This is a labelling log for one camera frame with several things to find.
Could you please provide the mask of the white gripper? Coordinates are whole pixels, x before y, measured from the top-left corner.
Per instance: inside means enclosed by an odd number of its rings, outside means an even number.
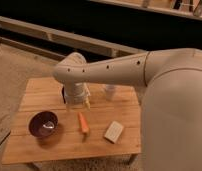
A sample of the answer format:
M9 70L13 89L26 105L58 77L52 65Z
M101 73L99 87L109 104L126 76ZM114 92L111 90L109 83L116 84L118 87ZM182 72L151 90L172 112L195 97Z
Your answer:
M63 97L66 103L66 110L70 112L70 104L80 104L85 101L85 106L88 110L91 109L90 101L87 99L90 96L90 91L86 83L70 83L63 86Z

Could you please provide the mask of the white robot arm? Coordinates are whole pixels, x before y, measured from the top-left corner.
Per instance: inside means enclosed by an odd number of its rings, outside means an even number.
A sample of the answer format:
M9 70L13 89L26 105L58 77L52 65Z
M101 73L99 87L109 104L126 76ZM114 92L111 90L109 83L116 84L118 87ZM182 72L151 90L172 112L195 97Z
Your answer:
M74 52L53 75L66 91L78 83L143 87L143 170L202 171L202 50L147 51L94 63Z

